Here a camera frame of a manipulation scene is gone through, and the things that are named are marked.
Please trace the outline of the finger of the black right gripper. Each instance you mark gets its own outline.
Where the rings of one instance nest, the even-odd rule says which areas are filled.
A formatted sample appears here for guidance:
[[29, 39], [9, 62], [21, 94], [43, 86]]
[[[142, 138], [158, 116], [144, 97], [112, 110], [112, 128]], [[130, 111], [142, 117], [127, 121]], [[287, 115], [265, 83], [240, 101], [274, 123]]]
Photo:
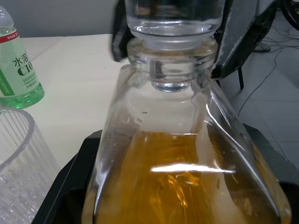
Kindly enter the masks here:
[[127, 44], [133, 39], [133, 35], [127, 24], [125, 0], [118, 0], [114, 7], [111, 35], [113, 60], [120, 62], [128, 57]]
[[222, 79], [243, 66], [259, 42], [268, 34], [276, 0], [226, 0], [220, 28], [213, 79]]

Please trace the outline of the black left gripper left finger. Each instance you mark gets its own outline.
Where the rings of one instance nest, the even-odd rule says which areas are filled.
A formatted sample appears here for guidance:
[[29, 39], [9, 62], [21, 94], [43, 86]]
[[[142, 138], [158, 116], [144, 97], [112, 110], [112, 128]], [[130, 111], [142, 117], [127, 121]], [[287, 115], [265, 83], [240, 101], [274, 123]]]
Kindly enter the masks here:
[[36, 224], [80, 224], [102, 131], [85, 138], [79, 151], [61, 169], [35, 216]]

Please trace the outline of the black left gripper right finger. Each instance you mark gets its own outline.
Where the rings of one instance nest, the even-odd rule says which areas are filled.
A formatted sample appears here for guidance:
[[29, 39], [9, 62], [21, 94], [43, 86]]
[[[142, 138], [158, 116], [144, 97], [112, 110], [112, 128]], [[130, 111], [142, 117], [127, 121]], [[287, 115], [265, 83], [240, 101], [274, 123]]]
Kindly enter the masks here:
[[287, 160], [257, 129], [244, 125], [283, 189], [291, 210], [292, 224], [299, 223], [299, 170]]

